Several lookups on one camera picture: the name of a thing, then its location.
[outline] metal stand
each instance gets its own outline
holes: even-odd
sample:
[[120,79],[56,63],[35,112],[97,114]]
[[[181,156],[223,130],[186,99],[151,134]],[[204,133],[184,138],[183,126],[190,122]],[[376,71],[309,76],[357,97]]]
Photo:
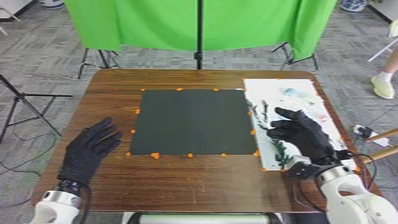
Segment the metal stand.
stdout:
[[81,74],[83,74],[83,67],[85,66],[95,66],[95,67],[99,67],[99,68],[103,68],[103,69],[110,69],[110,68],[113,68],[113,67],[120,67],[119,66],[119,64],[117,64],[117,62],[115,62],[115,59],[113,59],[113,57],[110,56],[110,53],[113,54],[113,55],[117,55],[117,53],[113,52],[113,51],[106,51],[106,55],[108,55],[108,60],[104,59],[104,54],[103,54],[103,50],[97,50],[97,54],[99,54],[99,57],[101,57],[101,61],[103,61],[103,66],[97,66],[94,63],[90,63],[90,62],[87,62],[87,55],[88,55],[88,48],[85,48],[85,50],[83,50],[83,58],[81,58],[81,63],[79,63],[79,66],[78,66],[78,79],[81,78]]
[[300,59],[300,60],[294,61],[294,59],[291,58],[293,53],[287,54],[286,44],[287,44],[287,42],[284,42],[284,43],[278,45],[278,47],[271,50],[271,53],[273,53],[278,49],[282,49],[282,52],[284,52],[286,61],[284,61],[280,70],[284,69],[284,66],[286,66],[286,65],[293,65],[294,63],[305,61],[307,59],[312,59],[312,62],[314,62],[314,70],[318,70],[319,67],[318,67],[318,61],[316,61],[314,54],[312,54],[307,58],[303,58],[303,59]]
[[197,70],[202,69],[202,2],[204,0],[197,0],[197,52],[193,54]]
[[[46,114],[48,108],[49,108],[49,106],[51,106],[51,104],[53,104],[53,100],[55,100],[55,98],[56,98],[56,97],[71,97],[71,95],[26,94],[26,93],[21,93],[21,92],[17,92],[14,86],[10,85],[7,79],[3,78],[3,75],[0,75],[0,81],[1,81],[1,83],[3,83],[3,86],[7,87],[7,89],[10,90],[10,92],[12,92],[14,95],[16,95],[16,96],[14,96],[14,101],[12,101],[12,106],[10,106],[10,111],[8,111],[8,116],[7,116],[7,120],[5,120],[5,124],[3,124],[3,130],[1,130],[1,135],[0,135],[0,143],[1,143],[1,141],[3,141],[3,135],[5,135],[5,132],[7,132],[7,128],[8,128],[10,126],[14,126],[14,125],[17,125],[17,124],[21,124],[21,123],[32,121],[32,120],[37,120],[37,119],[40,119],[40,120],[44,121],[46,125],[49,126],[49,128],[53,129],[56,135],[60,136],[60,133],[58,133],[56,129],[55,129],[55,127],[53,127],[49,121],[48,121],[46,118],[44,118],[44,114]],[[46,107],[44,107],[44,109],[42,109],[40,112],[39,112],[39,110],[35,109],[33,105],[30,104],[30,102],[28,102],[28,100],[26,100],[26,98],[24,98],[26,96],[51,97],[51,100],[49,100],[48,105],[46,105]],[[10,123],[10,118],[12,118],[12,115],[14,115],[14,110],[16,110],[17,102],[21,102],[21,103],[24,104],[24,106],[26,106],[26,108],[30,109],[30,111],[33,112],[35,116],[33,116],[32,118],[28,118],[28,119],[24,119],[24,120],[21,120],[21,121]]]

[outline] green backdrop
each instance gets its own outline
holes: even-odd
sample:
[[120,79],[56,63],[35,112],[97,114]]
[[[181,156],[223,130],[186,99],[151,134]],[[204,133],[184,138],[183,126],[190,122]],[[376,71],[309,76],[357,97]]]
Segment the green backdrop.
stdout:
[[[204,0],[204,50],[289,42],[312,55],[337,0]],[[195,50],[197,0],[65,0],[83,46]]]

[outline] gray carpet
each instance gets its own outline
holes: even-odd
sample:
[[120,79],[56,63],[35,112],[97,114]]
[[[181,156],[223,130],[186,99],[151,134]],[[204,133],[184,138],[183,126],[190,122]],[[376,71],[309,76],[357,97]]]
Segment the gray carpet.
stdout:
[[[72,99],[56,100],[48,113],[51,123],[62,130],[88,84],[88,80],[69,80],[76,78],[83,48],[65,9],[48,10],[35,5],[21,15],[21,20],[21,23],[1,23],[8,36],[0,35],[0,73],[21,91],[72,94]],[[286,66],[289,70],[314,72],[346,129],[351,128],[353,124],[369,124],[371,120],[398,104],[398,99],[383,100],[373,95],[369,85],[369,77],[380,71],[387,54],[373,63],[367,63],[366,60],[390,41],[385,34],[387,23],[367,10],[360,14],[350,15],[335,9],[316,49],[319,70],[312,70],[310,61]],[[271,54],[273,47],[206,52],[204,68],[277,70],[282,65],[282,52]],[[90,52],[88,60],[99,61],[94,52]],[[193,69],[195,67],[191,52],[133,47],[122,48],[117,62],[122,68]],[[95,70],[94,67],[85,69],[85,79],[92,77]],[[0,87],[0,95],[0,123],[3,123],[12,99],[3,87]],[[44,105],[44,99],[33,98],[32,100],[35,105]],[[398,127],[396,111],[398,108],[369,125],[378,132]],[[30,115],[26,108],[17,107],[16,120]],[[7,166],[14,166],[19,161],[35,157],[48,149],[53,135],[48,134],[33,138],[48,132],[44,124],[37,121],[19,125],[7,133],[0,145],[0,160]],[[376,149],[373,144],[360,147],[366,153]],[[40,171],[49,155],[51,153],[44,154],[40,159],[24,164],[19,169]],[[382,159],[376,164],[376,183],[383,195],[398,207],[398,155]],[[26,199],[35,182],[37,177],[32,174],[7,172],[0,176],[0,206]],[[0,224],[28,222],[32,211],[28,203],[10,208],[0,207]],[[94,214],[88,220],[88,223],[97,224],[119,222],[120,216],[117,214]]]

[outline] cable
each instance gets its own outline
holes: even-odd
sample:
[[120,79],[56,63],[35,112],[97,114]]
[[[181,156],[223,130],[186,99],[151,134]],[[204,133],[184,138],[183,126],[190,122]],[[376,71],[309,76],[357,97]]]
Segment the cable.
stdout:
[[8,71],[12,71],[12,72],[24,73],[24,74],[28,74],[28,75],[44,76],[44,77],[48,77],[48,78],[60,78],[60,79],[65,79],[65,80],[71,80],[71,81],[87,81],[87,80],[92,79],[92,77],[90,77],[90,78],[85,78],[85,79],[74,79],[74,78],[69,78],[69,77],[65,77],[65,76],[62,76],[62,75],[49,75],[49,74],[44,74],[44,73],[32,73],[32,72],[26,72],[26,71],[21,71],[21,70],[16,70],[16,69],[8,69],[8,68],[3,68],[3,67],[0,67],[0,69],[1,69],[1,70],[8,70]]
[[5,170],[16,172],[16,173],[32,173],[37,177],[40,177],[40,174],[37,171],[32,171],[32,170],[16,170],[12,168],[8,168],[3,164],[3,162],[0,161],[0,166],[5,168]]
[[23,205],[28,201],[30,201],[30,198],[28,198],[23,202],[19,202],[17,204],[12,204],[12,205],[1,205],[1,206],[0,206],[0,209],[1,209],[1,208],[16,207],[16,206]]
[[364,127],[367,127],[376,121],[378,119],[383,117],[383,115],[389,113],[389,111],[398,107],[398,104],[389,108],[389,110],[382,113],[382,115],[373,119],[373,121],[367,123],[367,125]]
[[90,201],[92,201],[90,187],[83,186],[83,189],[85,189],[85,193],[87,193],[87,201],[85,201],[85,206],[83,206],[83,215],[81,215],[81,219],[79,219],[79,224],[83,224],[87,221],[87,217],[88,217],[88,213],[90,213]]
[[[303,200],[309,204],[305,204],[300,200],[298,200],[298,197],[296,197],[296,186],[298,186],[298,193],[303,197]],[[318,212],[325,213],[325,210],[316,206],[316,204],[312,203],[312,201],[309,200],[307,198],[307,195],[302,191],[302,181],[298,180],[296,183],[293,184],[293,198],[294,198],[294,202],[307,208],[310,208],[312,210],[316,210]]]
[[55,143],[56,143],[56,135],[53,134],[53,142],[51,142],[51,145],[49,147],[46,148],[46,150],[42,151],[42,153],[33,157],[30,158],[24,162],[21,162],[12,168],[8,168],[8,170],[5,170],[1,173],[0,173],[0,176],[10,171],[14,170],[17,167],[21,167],[30,161],[33,161],[35,159],[39,159],[44,154],[48,153],[48,151],[51,150],[53,146],[55,146]]
[[374,159],[371,158],[369,155],[366,155],[366,154],[362,154],[362,153],[353,154],[353,156],[355,156],[355,157],[364,156],[364,157],[369,159],[371,164],[373,164],[373,175],[371,175],[369,183],[367,183],[367,186],[366,186],[366,188],[367,188],[367,190],[369,190],[369,189],[371,189],[373,182],[374,182],[374,178],[376,178],[376,163],[374,163]]

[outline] tripod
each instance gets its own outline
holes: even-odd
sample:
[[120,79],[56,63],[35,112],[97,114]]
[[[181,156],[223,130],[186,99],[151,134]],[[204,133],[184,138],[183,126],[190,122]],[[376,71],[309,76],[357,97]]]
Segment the tripod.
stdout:
[[[21,93],[21,92],[16,90],[14,86],[10,85],[7,79],[3,78],[3,75],[0,75],[0,82],[1,82],[1,84],[3,84],[3,86],[5,86],[5,88],[10,90],[10,92],[12,92],[14,95],[16,95],[16,96],[14,96],[14,101],[12,101],[10,110],[8,110],[8,116],[7,116],[7,120],[5,120],[5,124],[3,124],[3,130],[1,130],[1,135],[0,135],[0,143],[1,143],[1,141],[3,141],[3,135],[5,135],[5,132],[7,132],[7,128],[8,128],[10,126],[14,126],[14,125],[17,125],[17,124],[21,124],[21,123],[24,123],[24,122],[28,122],[28,121],[37,120],[37,119],[40,119],[40,120],[44,121],[46,125],[49,126],[49,128],[53,129],[56,135],[60,136],[60,133],[58,133],[56,129],[55,129],[55,127],[53,127],[49,121],[48,121],[46,118],[44,118],[44,114],[46,114],[46,111],[48,111],[49,106],[51,106],[51,104],[53,104],[53,100],[55,100],[55,98],[56,98],[56,97],[71,97],[71,95],[26,94],[26,93]],[[26,96],[51,97],[51,100],[49,100],[48,105],[46,105],[46,107],[44,107],[44,109],[42,109],[40,112],[39,112],[39,110],[35,109],[33,105],[30,104],[30,102],[28,102],[28,100],[26,100]],[[16,105],[17,105],[19,102],[24,104],[24,106],[26,106],[26,108],[30,109],[30,111],[33,112],[35,116],[30,117],[28,119],[24,119],[24,120],[21,120],[21,121],[10,123],[10,118],[12,118],[12,115],[14,115]]]

